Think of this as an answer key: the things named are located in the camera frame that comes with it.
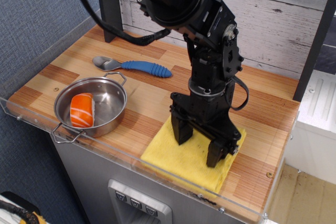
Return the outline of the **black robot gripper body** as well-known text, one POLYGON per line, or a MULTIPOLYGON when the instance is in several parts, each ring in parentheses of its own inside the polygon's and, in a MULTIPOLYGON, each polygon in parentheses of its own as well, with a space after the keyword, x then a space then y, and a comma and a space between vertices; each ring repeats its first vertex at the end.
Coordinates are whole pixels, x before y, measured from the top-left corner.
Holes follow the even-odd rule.
POLYGON ((220 142, 228 148, 228 154, 235 154, 237 142, 242 135, 228 116, 233 100, 234 87, 215 97, 196 94, 185 95, 171 93, 173 115, 187 120, 193 129, 197 129, 211 141, 220 142))

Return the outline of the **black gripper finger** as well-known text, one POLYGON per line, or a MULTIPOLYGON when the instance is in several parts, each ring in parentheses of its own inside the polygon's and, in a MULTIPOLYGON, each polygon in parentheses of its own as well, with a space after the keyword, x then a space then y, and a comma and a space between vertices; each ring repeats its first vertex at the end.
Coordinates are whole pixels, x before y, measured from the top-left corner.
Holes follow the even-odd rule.
POLYGON ((184 144, 193 135, 193 127, 189 125, 187 120, 182 120, 177 116, 173 115, 171 118, 171 123, 173 127, 174 137, 178 145, 184 144))
POLYGON ((220 142, 211 141, 208 146, 207 162, 208 167, 214 168, 219 161, 228 154, 228 148, 220 142))

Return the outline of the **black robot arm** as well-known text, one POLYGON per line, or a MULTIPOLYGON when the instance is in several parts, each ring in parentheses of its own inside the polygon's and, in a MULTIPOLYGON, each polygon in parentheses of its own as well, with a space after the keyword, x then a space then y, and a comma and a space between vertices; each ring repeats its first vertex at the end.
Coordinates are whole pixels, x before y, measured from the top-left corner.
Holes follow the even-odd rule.
POLYGON ((158 25, 183 35, 192 74, 189 95, 172 93, 171 122, 176 141, 185 143, 194 130, 209 140, 207 166, 214 167, 238 149, 241 134, 229 118, 236 76, 243 57, 237 46, 235 16, 222 0, 138 0, 158 25))

